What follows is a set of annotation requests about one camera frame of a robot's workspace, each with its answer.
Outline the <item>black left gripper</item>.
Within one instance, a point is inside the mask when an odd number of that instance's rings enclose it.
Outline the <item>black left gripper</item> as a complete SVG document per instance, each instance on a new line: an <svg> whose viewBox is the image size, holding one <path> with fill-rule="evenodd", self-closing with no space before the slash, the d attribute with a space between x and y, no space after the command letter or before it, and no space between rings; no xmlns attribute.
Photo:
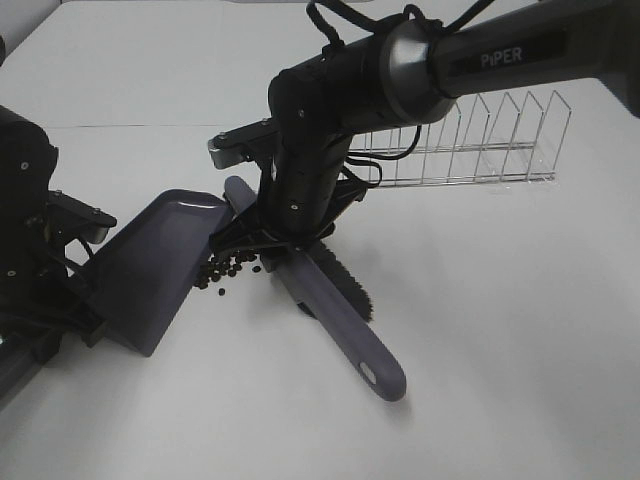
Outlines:
<svg viewBox="0 0 640 480"><path fill-rule="evenodd" d="M107 321L88 303L88 293L59 271L9 267L1 271L1 335L37 339L74 334L89 347L106 334Z"/></svg>

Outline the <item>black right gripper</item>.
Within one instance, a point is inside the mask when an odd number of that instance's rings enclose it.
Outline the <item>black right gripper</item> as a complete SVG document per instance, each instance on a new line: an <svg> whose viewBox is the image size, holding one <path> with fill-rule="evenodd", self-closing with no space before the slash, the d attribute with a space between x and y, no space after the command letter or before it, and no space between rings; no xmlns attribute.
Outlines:
<svg viewBox="0 0 640 480"><path fill-rule="evenodd" d="M359 180L309 177L263 181L257 192L239 177L225 181L233 220L209 237L212 250L305 247L333 233L335 220L368 185Z"/></svg>

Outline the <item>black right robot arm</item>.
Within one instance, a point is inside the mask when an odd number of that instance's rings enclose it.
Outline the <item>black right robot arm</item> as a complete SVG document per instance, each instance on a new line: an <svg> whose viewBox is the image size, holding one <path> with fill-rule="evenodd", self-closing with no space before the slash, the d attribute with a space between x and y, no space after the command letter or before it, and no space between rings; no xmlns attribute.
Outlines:
<svg viewBox="0 0 640 480"><path fill-rule="evenodd" d="M414 5L373 20L329 2L365 31L353 43L321 7L312 1L306 12L327 44L271 80L269 117L209 143L217 168L252 161L261 171L257 199L211 236L216 255L303 247L327 235L368 188L345 168L353 138L437 122L462 96L594 78L639 111L635 1L542 1L482 23L477 2L447 25Z"/></svg>

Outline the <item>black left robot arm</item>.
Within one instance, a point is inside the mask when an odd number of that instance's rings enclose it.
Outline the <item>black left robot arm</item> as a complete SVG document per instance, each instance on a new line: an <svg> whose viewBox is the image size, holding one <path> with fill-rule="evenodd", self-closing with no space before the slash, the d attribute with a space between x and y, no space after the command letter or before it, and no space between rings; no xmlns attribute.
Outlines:
<svg viewBox="0 0 640 480"><path fill-rule="evenodd" d="M87 345L106 321L89 304L98 283L66 255L77 241L89 256L117 220L50 187L59 150L43 128L1 110L1 330L73 333Z"/></svg>

